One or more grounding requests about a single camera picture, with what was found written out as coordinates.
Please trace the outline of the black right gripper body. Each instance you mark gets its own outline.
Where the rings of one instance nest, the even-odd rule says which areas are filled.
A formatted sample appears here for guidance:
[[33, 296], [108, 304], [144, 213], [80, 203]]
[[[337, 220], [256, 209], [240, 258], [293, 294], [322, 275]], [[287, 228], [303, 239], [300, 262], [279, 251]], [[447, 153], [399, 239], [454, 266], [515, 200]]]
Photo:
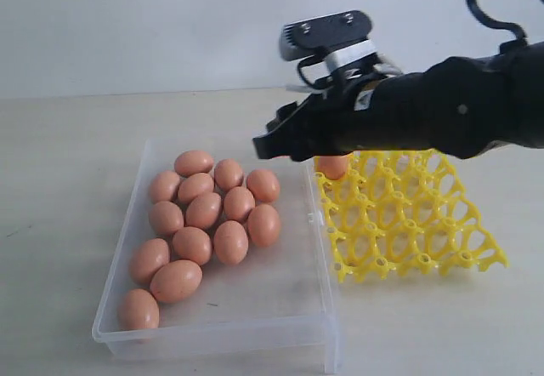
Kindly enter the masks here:
[[384, 80], [370, 93], [357, 88], [339, 107], [304, 116], [290, 158], [427, 149], [476, 157], [497, 138], [503, 93], [499, 73], [477, 60], [450, 57], [424, 72]]

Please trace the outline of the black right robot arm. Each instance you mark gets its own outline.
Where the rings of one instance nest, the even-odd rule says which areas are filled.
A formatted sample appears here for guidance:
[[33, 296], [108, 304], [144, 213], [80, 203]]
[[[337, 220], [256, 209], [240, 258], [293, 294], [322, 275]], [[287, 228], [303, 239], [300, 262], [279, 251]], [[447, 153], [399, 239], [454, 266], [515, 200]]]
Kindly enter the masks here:
[[460, 159], [543, 146], [543, 46], [505, 43], [489, 58], [450, 57], [423, 72], [377, 66], [344, 88], [282, 106], [252, 141], [261, 159], [436, 150]]

